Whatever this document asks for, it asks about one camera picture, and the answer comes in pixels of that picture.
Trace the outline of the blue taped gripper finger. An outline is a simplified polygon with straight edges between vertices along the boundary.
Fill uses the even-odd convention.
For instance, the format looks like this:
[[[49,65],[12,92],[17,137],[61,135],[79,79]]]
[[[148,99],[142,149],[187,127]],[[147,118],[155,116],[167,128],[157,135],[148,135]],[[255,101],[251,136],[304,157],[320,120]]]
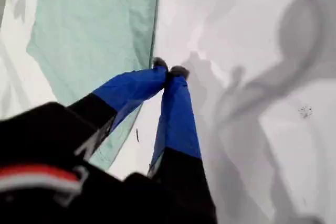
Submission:
[[[151,69],[119,74],[68,108],[110,134],[144,101],[164,88],[168,73],[165,61],[156,57]]]
[[[188,75],[182,66],[168,73],[149,175],[172,197],[172,223],[217,223],[186,82]]]

